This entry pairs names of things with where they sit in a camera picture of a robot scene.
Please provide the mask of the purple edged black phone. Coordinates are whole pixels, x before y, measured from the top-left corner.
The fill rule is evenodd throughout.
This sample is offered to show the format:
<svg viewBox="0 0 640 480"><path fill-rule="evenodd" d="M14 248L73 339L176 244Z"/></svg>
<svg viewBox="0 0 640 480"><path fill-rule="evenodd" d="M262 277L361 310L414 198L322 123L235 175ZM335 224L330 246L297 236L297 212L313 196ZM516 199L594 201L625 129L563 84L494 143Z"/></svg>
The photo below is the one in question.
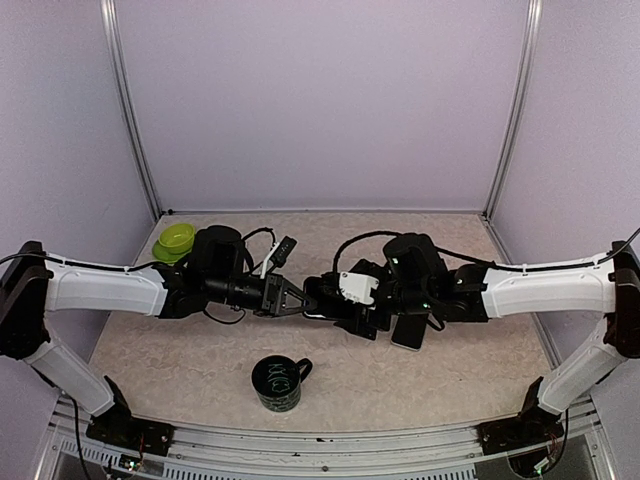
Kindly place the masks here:
<svg viewBox="0 0 640 480"><path fill-rule="evenodd" d="M336 297L330 286L321 277L308 277L303 283L303 291L316 302L316 307L303 316L319 320L343 320L350 318L355 310L348 302Z"/></svg>

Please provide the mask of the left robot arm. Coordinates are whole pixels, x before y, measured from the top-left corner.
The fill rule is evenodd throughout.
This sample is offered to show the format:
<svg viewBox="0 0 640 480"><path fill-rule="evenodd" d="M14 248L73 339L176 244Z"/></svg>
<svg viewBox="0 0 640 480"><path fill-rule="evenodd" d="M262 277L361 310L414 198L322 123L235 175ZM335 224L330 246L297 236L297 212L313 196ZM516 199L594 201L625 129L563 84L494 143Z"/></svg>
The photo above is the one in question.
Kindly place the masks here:
<svg viewBox="0 0 640 480"><path fill-rule="evenodd" d="M123 311L178 320L211 304L267 318L307 312L317 302L283 276L248 273L246 236L223 225L199 230L191 252L173 265L89 264L49 255L38 241L5 258L1 278L1 353L30 365L64 391L121 445L140 434L117 385L99 377L47 329L61 310Z"/></svg>

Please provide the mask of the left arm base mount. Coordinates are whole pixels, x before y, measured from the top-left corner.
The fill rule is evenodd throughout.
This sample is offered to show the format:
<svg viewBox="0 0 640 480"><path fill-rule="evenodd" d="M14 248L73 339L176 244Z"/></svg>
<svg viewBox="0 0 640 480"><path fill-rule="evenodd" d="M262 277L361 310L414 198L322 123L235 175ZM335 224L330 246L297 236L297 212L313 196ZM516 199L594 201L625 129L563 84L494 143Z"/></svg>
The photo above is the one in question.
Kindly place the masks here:
<svg viewBox="0 0 640 480"><path fill-rule="evenodd" d="M114 408L92 417L86 430L88 438L142 454L166 457L175 427L171 424L134 417Z"/></svg>

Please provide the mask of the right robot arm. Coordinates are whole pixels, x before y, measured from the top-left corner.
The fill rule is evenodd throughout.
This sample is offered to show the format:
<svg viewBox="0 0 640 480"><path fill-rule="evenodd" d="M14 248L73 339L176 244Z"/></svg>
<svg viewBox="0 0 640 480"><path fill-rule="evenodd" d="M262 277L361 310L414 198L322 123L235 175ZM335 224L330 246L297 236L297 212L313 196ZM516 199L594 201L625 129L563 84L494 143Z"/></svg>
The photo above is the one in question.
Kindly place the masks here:
<svg viewBox="0 0 640 480"><path fill-rule="evenodd" d="M511 426L523 444L535 442L570 404L622 363L639 356L639 260L629 241L584 259L506 265L449 251L426 234L388 232L386 260L373 273L331 272L340 298L385 308L400 318L428 314L439 327L510 315L561 311L601 314L594 331L551 373L536 380Z"/></svg>

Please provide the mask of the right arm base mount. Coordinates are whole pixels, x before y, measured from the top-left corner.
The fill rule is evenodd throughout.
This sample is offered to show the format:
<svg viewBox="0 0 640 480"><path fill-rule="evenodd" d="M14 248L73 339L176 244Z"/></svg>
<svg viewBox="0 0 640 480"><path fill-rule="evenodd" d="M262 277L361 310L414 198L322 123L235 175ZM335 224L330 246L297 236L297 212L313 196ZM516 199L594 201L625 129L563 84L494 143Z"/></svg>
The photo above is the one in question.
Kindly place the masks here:
<svg viewBox="0 0 640 480"><path fill-rule="evenodd" d="M564 435L560 416L538 407L513 417L483 422L476 430L484 455L517 450Z"/></svg>

